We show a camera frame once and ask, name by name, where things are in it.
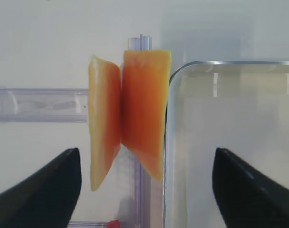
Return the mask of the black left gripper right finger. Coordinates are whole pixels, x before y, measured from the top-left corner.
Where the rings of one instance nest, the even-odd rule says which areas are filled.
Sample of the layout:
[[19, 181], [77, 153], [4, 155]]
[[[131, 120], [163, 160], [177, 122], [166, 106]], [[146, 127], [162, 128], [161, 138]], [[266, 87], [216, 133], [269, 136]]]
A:
[[212, 187], [228, 228], [289, 228], [289, 189], [226, 148], [215, 151]]

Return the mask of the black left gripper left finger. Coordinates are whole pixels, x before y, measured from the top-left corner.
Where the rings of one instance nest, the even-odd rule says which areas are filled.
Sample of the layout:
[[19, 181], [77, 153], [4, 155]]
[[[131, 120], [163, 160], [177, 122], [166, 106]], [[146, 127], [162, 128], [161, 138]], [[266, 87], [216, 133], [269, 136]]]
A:
[[79, 150], [67, 149], [0, 194], [0, 228], [66, 228], [81, 186]]

